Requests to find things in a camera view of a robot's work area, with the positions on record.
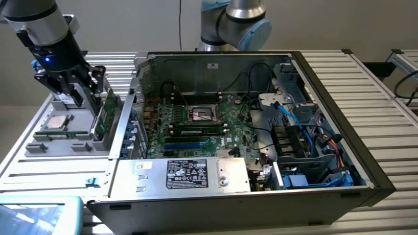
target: screen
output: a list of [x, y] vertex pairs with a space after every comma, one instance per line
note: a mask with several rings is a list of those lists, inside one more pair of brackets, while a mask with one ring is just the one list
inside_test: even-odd
[[0, 231], [8, 235], [50, 235], [64, 205], [2, 204], [0, 205]]

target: capacitor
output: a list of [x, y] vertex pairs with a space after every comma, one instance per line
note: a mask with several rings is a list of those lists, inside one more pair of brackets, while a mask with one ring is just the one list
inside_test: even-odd
[[240, 105], [240, 104], [241, 104], [241, 100], [240, 100], [240, 99], [235, 99], [235, 100], [233, 100], [233, 104], [235, 104], [235, 105]]

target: power supply label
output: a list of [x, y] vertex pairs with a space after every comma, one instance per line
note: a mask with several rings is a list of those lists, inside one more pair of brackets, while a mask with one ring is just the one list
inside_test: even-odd
[[207, 161], [204, 159], [168, 161], [165, 187], [168, 189], [207, 188]]

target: robotic arm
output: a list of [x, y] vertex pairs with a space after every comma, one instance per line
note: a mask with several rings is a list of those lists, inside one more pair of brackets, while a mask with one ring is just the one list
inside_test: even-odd
[[97, 115], [105, 68], [92, 68], [84, 60], [69, 27], [74, 18], [61, 15], [54, 0], [9, 0], [1, 14], [41, 65], [34, 79], [53, 93], [72, 97], [78, 107], [84, 103]]
[[260, 0], [203, 0], [199, 51], [259, 50], [271, 34]]

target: white wall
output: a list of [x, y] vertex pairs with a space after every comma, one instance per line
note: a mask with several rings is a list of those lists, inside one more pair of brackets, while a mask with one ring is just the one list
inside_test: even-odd
[[[384, 60], [391, 48], [418, 48], [416, 0], [263, 0], [272, 35], [263, 49], [350, 48]], [[179, 50], [179, 0], [57, 0], [76, 14], [76, 35], [89, 51]], [[183, 50], [200, 38], [200, 0], [183, 0]], [[40, 104], [46, 89], [33, 80], [30, 54], [0, 25], [0, 105]]]

